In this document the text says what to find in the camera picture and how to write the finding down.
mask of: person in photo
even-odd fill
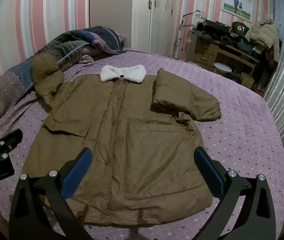
[[[234,0],[234,13],[237,13],[238,6],[239,6],[239,0]]]
[[[240,13],[240,15],[241,15],[241,12],[242,12],[242,3],[240,2],[240,4],[239,4],[239,13]]]

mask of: wardrobe door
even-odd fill
[[[149,51],[152,0],[132,0],[132,49]]]
[[[175,0],[153,0],[149,52],[169,56],[174,40]]]

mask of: bed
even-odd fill
[[[196,122],[210,157],[240,176],[266,175],[273,199],[277,237],[284,220],[284,150],[272,114],[266,102],[249,89],[201,67],[155,54],[127,50],[124,54],[97,60],[91,66],[76,64],[65,72],[65,80],[83,74],[100,73],[105,65],[127,67],[141,64],[147,74],[159,68],[189,80],[214,95],[220,102],[222,118],[214,122]],[[0,216],[9,220],[10,202],[30,146],[48,113],[33,91],[9,108],[0,120],[0,138],[17,128],[23,141],[10,153],[15,175],[0,181]],[[232,230],[239,215],[240,198],[223,234]],[[180,221],[150,227],[85,225],[94,239],[192,239],[211,216],[219,200],[202,212]],[[54,217],[51,223],[62,233]]]

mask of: jacket button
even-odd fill
[[[100,218],[101,218],[101,219],[107,218],[107,215],[105,215],[105,214],[102,213],[102,214],[100,215]]]

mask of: white bowl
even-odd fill
[[[221,63],[214,63],[214,66],[220,71],[227,72],[227,73],[232,72],[232,69],[228,67],[227,65],[224,65]]]

